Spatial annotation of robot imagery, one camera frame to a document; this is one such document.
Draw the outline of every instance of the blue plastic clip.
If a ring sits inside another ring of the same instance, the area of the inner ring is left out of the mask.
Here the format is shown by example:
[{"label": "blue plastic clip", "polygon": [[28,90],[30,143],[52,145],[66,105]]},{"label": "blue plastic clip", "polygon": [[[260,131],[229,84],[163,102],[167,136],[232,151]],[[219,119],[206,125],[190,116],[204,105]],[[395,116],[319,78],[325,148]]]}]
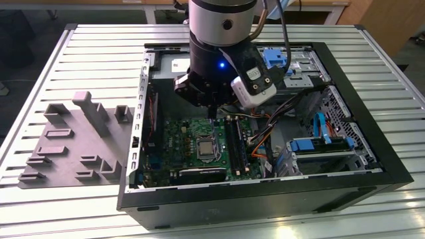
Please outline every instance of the blue plastic clip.
[{"label": "blue plastic clip", "polygon": [[272,68],[273,66],[284,67],[287,64],[287,57],[277,49],[265,49],[263,51],[263,57],[268,68]]},{"label": "blue plastic clip", "polygon": [[317,112],[315,115],[315,119],[313,119],[313,134],[315,137],[320,137],[320,134],[323,135],[324,139],[325,139],[325,143],[332,143],[331,141],[331,137],[328,134],[328,128],[327,128],[327,120],[325,120],[325,115],[321,112]]},{"label": "blue plastic clip", "polygon": [[351,137],[347,137],[345,138],[345,141],[347,141],[347,143],[348,143],[348,146],[349,146],[349,148],[351,149],[353,149],[355,148],[355,141],[353,141],[353,138],[351,138]]}]

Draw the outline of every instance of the slotted aluminum worktable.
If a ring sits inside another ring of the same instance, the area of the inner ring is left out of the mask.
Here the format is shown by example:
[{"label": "slotted aluminum worktable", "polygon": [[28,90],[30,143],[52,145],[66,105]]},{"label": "slotted aluminum worktable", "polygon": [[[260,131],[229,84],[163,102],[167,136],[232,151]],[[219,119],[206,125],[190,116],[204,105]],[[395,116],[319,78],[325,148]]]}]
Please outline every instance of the slotted aluminum worktable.
[{"label": "slotted aluminum worktable", "polygon": [[[146,43],[188,42],[180,25],[79,25],[66,30],[0,148],[0,237],[419,238],[425,228],[425,101],[368,32],[353,26],[291,26],[292,41],[324,41],[415,182],[340,212],[148,232],[116,211],[119,185],[22,190],[18,177],[38,143],[50,103],[68,109],[88,90],[106,108],[132,105]],[[267,26],[257,41],[283,40]]]}]

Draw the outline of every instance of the black cable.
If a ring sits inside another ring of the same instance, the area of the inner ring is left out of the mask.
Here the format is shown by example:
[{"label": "black cable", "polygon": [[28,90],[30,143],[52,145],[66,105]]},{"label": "black cable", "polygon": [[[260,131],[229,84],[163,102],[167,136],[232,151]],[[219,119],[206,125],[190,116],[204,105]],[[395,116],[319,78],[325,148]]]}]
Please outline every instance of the black cable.
[{"label": "black cable", "polygon": [[285,71],[285,75],[287,75],[287,72],[288,72],[289,66],[291,66],[291,60],[292,60],[291,45],[289,45],[289,39],[288,39],[288,30],[287,30],[284,10],[283,10],[283,7],[281,7],[280,0],[276,0],[276,4],[277,4],[276,6],[277,6],[277,9],[279,9],[279,13],[280,13],[281,27],[283,27],[283,30],[284,30],[284,40],[285,40],[285,48],[287,48],[287,64],[285,64],[284,71]]}]

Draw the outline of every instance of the floor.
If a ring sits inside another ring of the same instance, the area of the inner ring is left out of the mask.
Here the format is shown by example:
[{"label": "floor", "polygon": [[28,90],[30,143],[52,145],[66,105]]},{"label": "floor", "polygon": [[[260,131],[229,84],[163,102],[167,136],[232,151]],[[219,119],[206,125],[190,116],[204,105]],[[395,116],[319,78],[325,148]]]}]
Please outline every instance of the floor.
[{"label": "floor", "polygon": [[[146,24],[146,15],[138,10],[127,11],[59,11],[59,18],[51,20],[46,11],[26,11],[26,16],[36,33],[30,43],[36,60],[23,69],[8,69],[0,63],[0,81],[10,88],[10,94],[0,97],[0,145],[14,124],[20,108],[42,73],[56,42],[68,23],[86,24]],[[180,23],[183,14],[156,12],[158,23]],[[409,64],[405,74],[423,94],[425,94],[425,46],[409,41],[395,58],[397,64]]]}]

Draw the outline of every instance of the gray plastic block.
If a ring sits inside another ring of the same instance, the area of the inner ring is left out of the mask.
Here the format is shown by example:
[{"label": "gray plastic block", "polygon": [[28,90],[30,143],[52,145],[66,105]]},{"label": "gray plastic block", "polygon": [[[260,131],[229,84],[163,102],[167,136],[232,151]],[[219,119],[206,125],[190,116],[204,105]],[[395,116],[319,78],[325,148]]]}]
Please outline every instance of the gray plastic block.
[{"label": "gray plastic block", "polygon": [[99,136],[108,136],[111,132],[102,117],[102,113],[98,112],[96,106],[92,103],[92,94],[88,91],[76,92],[72,98],[72,102],[76,106],[80,106],[84,112],[84,116],[94,126]]},{"label": "gray plastic block", "polygon": [[31,167],[50,167],[52,165],[52,160],[50,160],[46,156],[30,157],[27,164]]},{"label": "gray plastic block", "polygon": [[63,115],[68,114],[70,110],[64,104],[50,104],[44,111],[44,117],[52,124],[66,124],[63,120]]},{"label": "gray plastic block", "polygon": [[[103,107],[96,103],[94,106],[102,116]],[[134,114],[135,109],[130,108],[130,110],[130,114]],[[31,181],[27,180],[30,176],[23,177],[18,184],[20,188],[95,186],[119,183],[119,180],[111,180],[111,178],[115,178],[116,174],[120,175],[120,168],[131,144],[132,124],[118,123],[114,119],[115,108],[106,109],[106,113],[110,120],[104,123],[111,134],[103,138],[99,137],[83,110],[70,110],[68,114],[62,114],[63,124],[52,124],[51,122],[46,124],[31,157],[35,157],[35,161],[42,160],[43,157],[48,158],[51,166],[32,165],[30,161],[24,173],[40,173],[46,178],[42,180],[42,177],[39,177],[38,180]],[[74,137],[50,137],[52,133],[62,135],[63,132],[70,132],[70,130],[74,132]],[[103,166],[104,172],[102,172],[103,161],[108,164],[108,166],[107,164]],[[80,172],[82,177],[88,177],[88,170],[94,170],[96,173],[96,180],[76,178],[76,172]]]},{"label": "gray plastic block", "polygon": [[115,179],[120,179],[120,175],[122,175],[122,164],[119,161],[115,162],[115,164],[111,165],[108,164],[108,162],[106,160],[102,161],[102,165],[100,165],[100,174],[108,179],[108,180],[115,180]]},{"label": "gray plastic block", "polygon": [[132,123],[134,122],[134,115],[128,108],[128,106],[118,106],[115,108],[115,118],[118,119],[119,123]]},{"label": "gray plastic block", "polygon": [[22,173],[18,179],[26,184],[43,183],[43,181],[46,181],[46,175],[39,172]]},{"label": "gray plastic block", "polygon": [[110,116],[108,116],[108,113],[106,111],[104,106],[102,105],[102,103],[94,103],[94,105],[96,107],[98,112],[100,113],[103,120],[107,122],[110,120]]},{"label": "gray plastic block", "polygon": [[72,138],[74,137],[74,131],[72,129],[55,129],[48,130],[44,135],[47,138]]},{"label": "gray plastic block", "polygon": [[102,158],[99,155],[83,155],[80,159],[80,163],[83,163],[86,166],[90,165],[99,165],[102,162]]},{"label": "gray plastic block", "polygon": [[79,171],[75,172],[75,178],[83,182],[95,181],[99,180],[99,174],[95,172],[95,170]]},{"label": "gray plastic block", "polygon": [[46,155],[64,155],[68,153],[68,148],[66,146],[55,146],[55,147],[39,147],[36,154],[40,156]]}]

